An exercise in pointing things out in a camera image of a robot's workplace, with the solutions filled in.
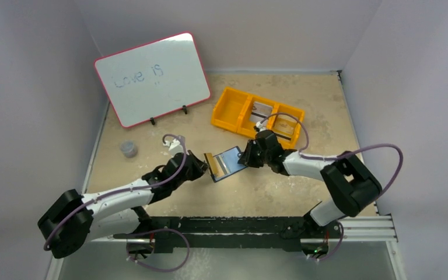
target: white wall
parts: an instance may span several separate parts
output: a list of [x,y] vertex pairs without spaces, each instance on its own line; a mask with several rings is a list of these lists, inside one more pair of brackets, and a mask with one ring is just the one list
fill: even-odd
[[[408,279],[448,279],[448,1],[383,1],[343,81],[360,144],[405,154],[379,209],[394,216]],[[390,153],[364,155],[384,181]]]
[[107,55],[194,33],[209,70],[342,69],[381,0],[76,0]]
[[106,105],[98,56],[73,0],[0,1],[0,279],[46,275],[37,221],[82,184]]

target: orange compartment tray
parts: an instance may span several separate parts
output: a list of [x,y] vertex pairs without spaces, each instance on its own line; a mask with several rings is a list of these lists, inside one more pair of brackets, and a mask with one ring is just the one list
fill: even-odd
[[[211,123],[216,127],[255,138],[257,132],[253,127],[256,122],[250,120],[255,102],[261,103],[264,107],[272,107],[271,114],[288,113],[301,122],[305,117],[305,111],[301,109],[227,87],[213,108]],[[301,126],[296,121],[282,115],[269,118],[266,128],[276,133],[284,149],[294,149],[301,133]]]

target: cable clip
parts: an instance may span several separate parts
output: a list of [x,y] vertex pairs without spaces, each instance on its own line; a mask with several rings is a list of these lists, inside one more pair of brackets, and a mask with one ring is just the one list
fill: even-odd
[[94,199],[93,199],[94,204],[97,204],[97,201],[99,201],[99,196],[100,196],[100,194],[97,194],[97,196],[94,197]]
[[255,124],[255,127],[257,128],[257,132],[265,130],[265,125],[261,121],[257,121]]
[[171,156],[175,156],[177,153],[182,153],[183,151],[183,146],[181,145],[181,141],[178,138],[174,138],[171,142],[169,142],[169,145],[165,145],[165,146],[169,146],[169,154],[171,154]]

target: purple cable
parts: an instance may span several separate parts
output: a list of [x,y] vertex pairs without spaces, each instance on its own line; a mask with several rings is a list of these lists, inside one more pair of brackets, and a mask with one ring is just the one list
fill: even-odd
[[[169,182],[169,181],[172,180],[173,178],[175,178],[175,177],[181,172],[181,170],[183,169],[183,166],[184,166],[184,164],[185,164],[185,162],[186,162],[186,145],[184,144],[184,140],[183,140],[184,138],[183,138],[182,136],[179,137],[179,136],[176,136],[176,135],[174,135],[174,134],[166,134],[166,135],[164,135],[164,136],[162,137],[162,142],[163,142],[163,143],[165,143],[165,140],[164,140],[164,139],[166,139],[166,137],[168,137],[168,136],[169,136],[169,137],[173,137],[173,138],[175,138],[175,139],[178,139],[178,140],[180,141],[180,143],[181,143],[181,146],[183,147],[183,160],[181,161],[181,165],[180,165],[179,168],[176,170],[176,172],[174,172],[174,174],[172,174],[169,178],[167,178],[167,179],[165,179],[165,180],[163,180],[163,181],[161,181],[161,182],[155,183],[155,184],[151,184],[151,185],[143,185],[143,186],[138,186],[138,187],[133,187],[133,188],[132,188],[133,190],[143,190],[143,189],[146,189],[146,188],[159,187],[159,186],[161,186],[161,185],[163,185],[163,184]],[[132,189],[131,189],[131,188],[122,188],[122,189],[119,189],[119,190],[115,190],[115,191],[111,191],[111,192],[105,193],[105,194],[103,194],[103,195],[98,196],[98,197],[97,197],[97,201],[102,200],[102,199],[104,199],[104,198],[106,198],[106,197],[109,197],[109,196],[111,196],[111,195],[114,195],[114,194],[119,194],[119,193],[124,193],[124,192],[128,192],[128,191],[132,191]],[[95,202],[95,200],[91,199],[91,200],[89,200],[89,201],[83,203],[82,205],[76,207],[76,209],[74,209],[73,211],[71,211],[71,213],[69,213],[69,214],[68,214],[62,221],[60,221],[59,224],[52,230],[51,234],[49,234],[49,236],[47,237],[47,239],[46,239],[46,241],[45,241],[45,244],[44,244],[44,250],[45,250],[45,251],[50,251],[50,250],[51,250],[50,247],[49,247],[49,245],[51,244],[51,240],[52,240],[52,238],[57,234],[57,232],[62,228],[62,226],[64,226],[64,224],[65,224],[69,219],[71,219],[71,217],[73,217],[76,213],[78,213],[79,211],[81,211],[83,208],[86,208],[87,206],[93,204],[94,202]]]
[[175,233],[175,234],[181,236],[181,238],[183,239],[183,241],[186,243],[186,249],[187,249],[187,250],[186,250],[186,256],[184,257],[184,260],[183,260],[183,262],[182,262],[181,264],[179,264],[179,265],[176,266],[176,267],[169,268],[169,269],[156,268],[156,267],[153,267],[153,266],[151,266],[151,265],[144,264],[144,263],[142,263],[141,261],[135,260],[133,257],[131,257],[131,256],[129,255],[130,252],[128,251],[128,245],[126,245],[126,253],[128,254],[128,259],[129,259],[130,261],[133,261],[133,262],[136,263],[136,264],[139,264],[139,265],[141,265],[141,266],[143,266],[143,267],[145,267],[145,268],[149,268],[150,270],[157,271],[157,272],[173,272],[173,271],[176,271],[176,270],[180,269],[180,268],[181,268],[182,266],[184,266],[184,264],[188,261],[188,257],[190,257],[190,242],[188,242],[188,239],[186,239],[186,237],[185,237],[182,233],[180,233],[179,231],[177,231],[177,230],[175,230],[175,229],[156,229],[156,230],[151,230],[151,231],[149,231],[149,232],[134,233],[134,234],[129,234],[129,235],[127,234],[127,236],[128,236],[128,238],[129,238],[129,237],[133,238],[133,237],[139,237],[139,236],[149,235],[149,234],[151,234],[151,233],[157,233],[157,232],[173,232],[173,233]]
[[373,149],[377,149],[377,148],[393,148],[397,151],[398,155],[399,155],[399,162],[397,164],[397,167],[395,168],[394,174],[392,175],[391,179],[389,179],[389,182],[387,183],[387,185],[382,189],[382,192],[380,192],[379,196],[375,199],[378,199],[379,197],[381,197],[389,188],[390,186],[394,183],[394,180],[396,180],[397,175],[399,174],[399,172],[401,171],[401,168],[403,167],[403,152],[401,151],[401,149],[394,145],[394,144],[390,144],[390,143],[382,143],[382,144],[375,144],[375,145],[370,145],[367,147],[363,147],[360,148],[358,150],[354,150],[353,152],[349,152],[349,153],[345,153],[343,155],[339,155],[336,157],[321,157],[321,156],[305,156],[305,155],[300,155],[302,158],[304,159],[313,159],[313,160],[340,160],[340,159],[345,159],[347,157],[353,156],[357,153],[361,153],[361,152],[366,152],[369,150],[373,150]]

